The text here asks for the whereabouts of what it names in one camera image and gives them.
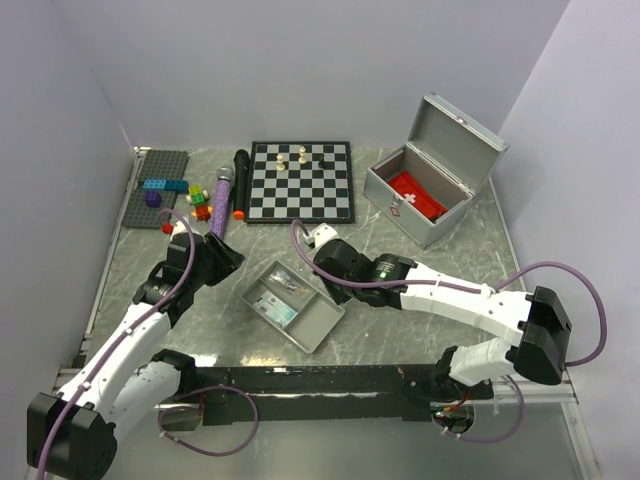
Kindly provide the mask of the bag of cotton swabs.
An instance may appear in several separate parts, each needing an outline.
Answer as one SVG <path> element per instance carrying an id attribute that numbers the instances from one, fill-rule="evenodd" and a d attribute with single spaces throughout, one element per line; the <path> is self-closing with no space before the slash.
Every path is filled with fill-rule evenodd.
<path id="1" fill-rule="evenodd" d="M 294 296 L 301 296 L 307 293 L 306 287 L 284 269 L 272 271 L 268 275 L 267 280 Z"/>

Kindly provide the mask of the light blue mask packet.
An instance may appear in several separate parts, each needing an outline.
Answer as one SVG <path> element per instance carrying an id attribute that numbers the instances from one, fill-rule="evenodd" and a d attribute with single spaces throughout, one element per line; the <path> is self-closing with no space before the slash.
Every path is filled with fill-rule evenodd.
<path id="1" fill-rule="evenodd" d="M 297 311 L 270 291 L 265 291 L 253 307 L 269 322 L 286 329 L 295 319 Z"/>

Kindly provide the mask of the grey plastic tray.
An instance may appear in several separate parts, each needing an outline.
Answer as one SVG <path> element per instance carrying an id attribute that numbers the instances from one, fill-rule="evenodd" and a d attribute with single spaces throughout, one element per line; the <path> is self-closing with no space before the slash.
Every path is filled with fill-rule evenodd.
<path id="1" fill-rule="evenodd" d="M 268 275 L 276 269 L 288 271 L 306 287 L 307 293 L 301 296 L 294 296 L 268 281 Z M 272 292 L 297 311 L 294 321 L 286 329 L 273 325 L 253 307 L 256 299 L 265 291 Z M 242 299 L 265 322 L 307 354 L 312 354 L 316 351 L 345 315 L 345 309 L 342 306 L 337 305 L 331 298 L 280 261 L 275 261 L 269 267 L 266 267 L 247 287 L 242 294 Z"/>

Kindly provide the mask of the red first aid pouch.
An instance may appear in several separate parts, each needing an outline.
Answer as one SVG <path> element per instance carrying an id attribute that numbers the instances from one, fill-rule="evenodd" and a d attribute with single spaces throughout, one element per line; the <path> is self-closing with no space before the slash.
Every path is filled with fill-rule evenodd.
<path id="1" fill-rule="evenodd" d="M 389 185 L 430 221 L 436 221 L 447 213 L 447 209 L 428 194 L 408 171 L 397 174 Z"/>

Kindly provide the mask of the grey metal case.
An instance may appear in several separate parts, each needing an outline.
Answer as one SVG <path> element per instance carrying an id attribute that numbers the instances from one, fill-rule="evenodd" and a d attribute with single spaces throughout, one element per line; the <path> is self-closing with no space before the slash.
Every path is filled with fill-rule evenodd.
<path id="1" fill-rule="evenodd" d="M 404 145 L 369 167 L 364 196 L 426 248 L 463 217 L 508 148 L 497 134 L 430 93 L 421 99 Z M 389 185 L 402 171 L 408 171 L 447 213 L 430 221 L 402 198 Z"/>

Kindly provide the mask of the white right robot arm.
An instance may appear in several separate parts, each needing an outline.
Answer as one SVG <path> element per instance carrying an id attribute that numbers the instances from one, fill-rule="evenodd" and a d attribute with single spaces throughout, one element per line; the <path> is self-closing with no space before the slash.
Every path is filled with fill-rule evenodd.
<path id="1" fill-rule="evenodd" d="M 369 259 L 341 239 L 315 247 L 314 272 L 338 304 L 355 299 L 375 308 L 435 314 L 491 334 L 486 342 L 445 351 L 436 375 L 445 397 L 458 398 L 484 380 L 513 373 L 542 385 L 561 382 L 572 325 L 555 291 L 497 291 L 406 257 Z"/>

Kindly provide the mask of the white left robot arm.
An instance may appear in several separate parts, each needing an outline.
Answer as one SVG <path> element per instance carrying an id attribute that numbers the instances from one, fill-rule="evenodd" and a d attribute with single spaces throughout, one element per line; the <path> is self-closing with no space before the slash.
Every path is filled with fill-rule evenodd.
<path id="1" fill-rule="evenodd" d="M 92 359 L 56 394 L 27 410 L 27 461 L 37 476 L 101 479 L 119 444 L 159 402 L 184 402 L 197 390 L 195 361 L 152 349 L 203 286 L 215 286 L 245 258 L 212 233 L 174 233 L 165 260 L 136 290 L 125 316 Z"/>

